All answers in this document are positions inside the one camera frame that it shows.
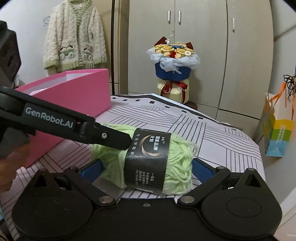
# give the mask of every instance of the green yarn skein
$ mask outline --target green yarn skein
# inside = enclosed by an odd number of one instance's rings
[[[136,130],[135,127],[127,125],[105,124],[118,131],[128,133],[131,137]],[[186,141],[176,133],[172,133],[168,153],[168,162],[163,184],[163,194],[184,194],[192,186],[192,159],[194,153],[192,149],[197,146]],[[124,162],[127,150],[117,150],[114,148],[94,144],[91,149],[92,160],[99,158],[102,160],[105,171],[100,177],[111,181],[120,188],[126,188],[124,182]]]

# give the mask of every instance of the white cardigan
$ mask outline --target white cardigan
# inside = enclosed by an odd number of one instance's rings
[[[81,10],[76,5],[75,0],[65,0],[52,10],[44,44],[45,69],[93,69],[95,64],[107,62],[98,8],[91,0],[84,0]]]

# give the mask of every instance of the blue gripper pad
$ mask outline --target blue gripper pad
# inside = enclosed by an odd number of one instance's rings
[[[210,179],[216,172],[215,168],[206,164],[201,159],[194,158],[192,160],[192,173],[201,183]]]
[[[93,183],[104,171],[104,165],[100,159],[95,159],[79,169],[79,174],[85,180]]]
[[[82,178],[90,183],[93,183],[104,171],[104,165],[100,159],[96,159],[89,164],[79,169],[79,174]],[[201,182],[210,179],[215,173],[216,169],[208,165],[199,158],[192,160],[192,173]]]

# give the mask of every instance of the pink box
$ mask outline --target pink box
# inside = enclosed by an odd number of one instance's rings
[[[67,71],[24,85],[17,90],[93,117],[111,107],[107,69]],[[32,151],[25,167],[32,165],[63,140],[40,131],[36,131],[36,136],[30,136],[30,139]]]

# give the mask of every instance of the paper shopping bag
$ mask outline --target paper shopping bag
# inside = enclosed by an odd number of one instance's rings
[[[277,95],[267,94],[263,110],[263,137],[267,156],[283,157],[294,126],[294,95],[286,95],[286,83]]]

